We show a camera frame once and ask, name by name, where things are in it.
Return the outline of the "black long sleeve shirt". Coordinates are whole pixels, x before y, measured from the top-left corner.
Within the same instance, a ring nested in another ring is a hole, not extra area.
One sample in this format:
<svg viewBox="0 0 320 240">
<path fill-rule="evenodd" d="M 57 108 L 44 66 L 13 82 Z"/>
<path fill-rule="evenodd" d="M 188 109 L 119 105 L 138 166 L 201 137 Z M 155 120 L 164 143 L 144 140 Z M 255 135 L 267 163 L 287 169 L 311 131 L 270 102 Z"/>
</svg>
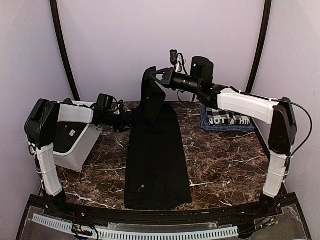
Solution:
<svg viewBox="0 0 320 240">
<path fill-rule="evenodd" d="M 173 210 L 193 201 L 178 116 L 149 76 L 155 70 L 144 72 L 140 103 L 131 110 L 124 189 L 130 210 Z"/>
</svg>

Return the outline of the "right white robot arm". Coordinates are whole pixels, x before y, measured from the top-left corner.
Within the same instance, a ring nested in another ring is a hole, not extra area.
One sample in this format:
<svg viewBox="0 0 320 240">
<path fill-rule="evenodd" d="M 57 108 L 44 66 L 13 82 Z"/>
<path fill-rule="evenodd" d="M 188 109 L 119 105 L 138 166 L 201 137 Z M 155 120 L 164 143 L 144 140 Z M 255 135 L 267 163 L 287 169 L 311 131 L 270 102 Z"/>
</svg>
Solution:
<svg viewBox="0 0 320 240">
<path fill-rule="evenodd" d="M 193 93 L 206 107 L 231 111 L 260 120 L 270 125 L 268 149 L 270 161 L 263 195 L 275 198 L 289 172 L 292 150 L 298 131 L 294 102 L 289 98 L 274 99 L 252 95 L 231 86 L 213 83 L 214 64 L 207 58 L 195 56 L 190 74 L 176 68 L 152 68 L 148 76 L 167 89 Z"/>
</svg>

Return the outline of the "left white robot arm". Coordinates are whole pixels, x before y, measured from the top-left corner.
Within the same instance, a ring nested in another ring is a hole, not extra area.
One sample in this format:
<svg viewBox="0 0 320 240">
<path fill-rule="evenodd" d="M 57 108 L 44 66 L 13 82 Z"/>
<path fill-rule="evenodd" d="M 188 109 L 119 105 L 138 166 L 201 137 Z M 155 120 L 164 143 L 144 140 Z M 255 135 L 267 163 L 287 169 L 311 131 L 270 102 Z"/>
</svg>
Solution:
<svg viewBox="0 0 320 240">
<path fill-rule="evenodd" d="M 53 200 L 50 208 L 58 217 L 67 218 L 71 208 L 65 203 L 57 166 L 80 172 L 104 125 L 123 133 L 131 124 L 131 112 L 123 101 L 107 94 L 99 94 L 96 102 L 69 98 L 36 102 L 24 131 L 44 195 Z"/>
</svg>

